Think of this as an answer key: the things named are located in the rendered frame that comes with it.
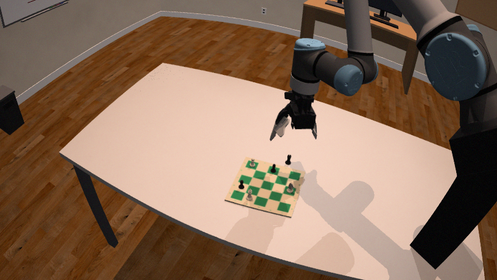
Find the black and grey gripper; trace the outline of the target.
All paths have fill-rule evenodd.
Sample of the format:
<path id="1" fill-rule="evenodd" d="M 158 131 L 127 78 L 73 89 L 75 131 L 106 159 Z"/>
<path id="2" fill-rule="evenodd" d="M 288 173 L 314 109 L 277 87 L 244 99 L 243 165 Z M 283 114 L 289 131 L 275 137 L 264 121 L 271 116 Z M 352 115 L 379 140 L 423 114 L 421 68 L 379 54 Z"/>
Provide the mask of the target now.
<path id="1" fill-rule="evenodd" d="M 290 116 L 292 119 L 292 129 L 311 129 L 312 134 L 314 135 L 315 139 L 317 139 L 317 124 L 315 122 L 316 114 L 311 106 L 311 104 L 314 103 L 314 95 L 305 95 L 304 97 L 303 94 L 296 93 L 293 90 L 292 92 L 297 96 L 297 100 L 290 101 L 290 103 L 288 103 L 278 113 L 270 136 L 270 141 L 276 136 L 276 134 L 279 137 L 282 137 L 284 135 L 285 128 L 290 121 L 287 118 L 288 116 Z"/>

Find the green and cream chessboard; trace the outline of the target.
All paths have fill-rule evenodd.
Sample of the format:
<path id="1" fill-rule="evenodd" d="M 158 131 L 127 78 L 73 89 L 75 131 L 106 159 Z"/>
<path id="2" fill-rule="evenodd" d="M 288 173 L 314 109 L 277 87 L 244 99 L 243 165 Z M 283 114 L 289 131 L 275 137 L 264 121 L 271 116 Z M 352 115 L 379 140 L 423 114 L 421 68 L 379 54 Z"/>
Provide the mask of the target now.
<path id="1" fill-rule="evenodd" d="M 276 164 L 276 172 L 272 173 L 272 163 L 255 159 L 255 167 L 250 167 L 251 160 L 245 157 L 225 201 L 291 218 L 305 172 Z M 241 180 L 243 189 L 239 188 Z M 295 186 L 292 193 L 287 192 L 290 182 Z M 249 189 L 252 200 L 246 199 Z"/>

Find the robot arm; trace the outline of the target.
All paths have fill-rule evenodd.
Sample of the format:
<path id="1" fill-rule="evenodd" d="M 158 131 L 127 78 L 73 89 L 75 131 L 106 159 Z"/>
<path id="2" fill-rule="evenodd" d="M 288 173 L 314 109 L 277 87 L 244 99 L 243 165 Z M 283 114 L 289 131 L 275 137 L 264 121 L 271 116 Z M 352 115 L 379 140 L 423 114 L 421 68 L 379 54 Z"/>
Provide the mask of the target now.
<path id="1" fill-rule="evenodd" d="M 416 46 L 431 85 L 441 96 L 459 101 L 461 131 L 496 126 L 497 73 L 478 27 L 466 25 L 440 0 L 392 1 L 417 34 Z M 323 81 L 339 93 L 353 96 L 361 85 L 377 78 L 368 0 L 343 2 L 348 58 L 326 51 L 319 40 L 298 39 L 289 83 L 296 93 L 316 94 Z"/>

